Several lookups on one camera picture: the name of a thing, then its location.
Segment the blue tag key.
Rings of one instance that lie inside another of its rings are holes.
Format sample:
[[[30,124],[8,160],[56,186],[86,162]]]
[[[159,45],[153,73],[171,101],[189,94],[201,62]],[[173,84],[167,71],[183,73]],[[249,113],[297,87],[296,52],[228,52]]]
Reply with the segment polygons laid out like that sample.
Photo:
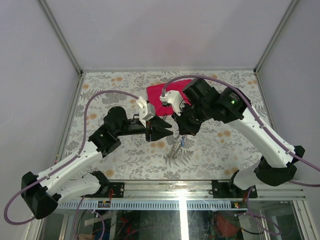
[[[187,140],[187,136],[183,135],[183,136],[181,137],[181,141],[180,141],[180,145],[181,145],[182,147],[185,146],[186,140]]]

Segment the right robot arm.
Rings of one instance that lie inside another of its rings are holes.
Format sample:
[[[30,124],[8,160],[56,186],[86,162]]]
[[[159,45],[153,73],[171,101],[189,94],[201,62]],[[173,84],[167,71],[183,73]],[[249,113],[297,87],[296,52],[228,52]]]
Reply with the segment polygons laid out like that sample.
[[[276,187],[293,181],[297,172],[295,163],[303,156],[304,148],[283,140],[239,89],[228,85],[218,92],[203,78],[195,78],[183,93],[186,98],[177,91],[169,94],[173,98],[172,118],[181,135],[195,136],[202,123],[213,119],[237,130],[262,155],[257,163],[233,174],[227,188],[231,196],[240,197],[257,184]]]

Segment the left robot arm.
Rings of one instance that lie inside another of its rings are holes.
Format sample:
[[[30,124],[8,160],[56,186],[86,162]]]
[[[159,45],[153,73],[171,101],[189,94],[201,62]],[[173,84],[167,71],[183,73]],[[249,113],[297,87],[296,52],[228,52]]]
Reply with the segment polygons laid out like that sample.
[[[31,171],[21,178],[21,197],[35,219],[53,213],[59,204],[85,195],[105,197],[109,180],[101,171],[72,180],[71,177],[95,161],[100,161],[121,145],[120,136],[145,135],[147,142],[171,136],[171,124],[154,115],[149,120],[127,117],[123,107],[112,107],[103,124],[89,136],[79,153],[69,155],[56,165],[38,174]]]

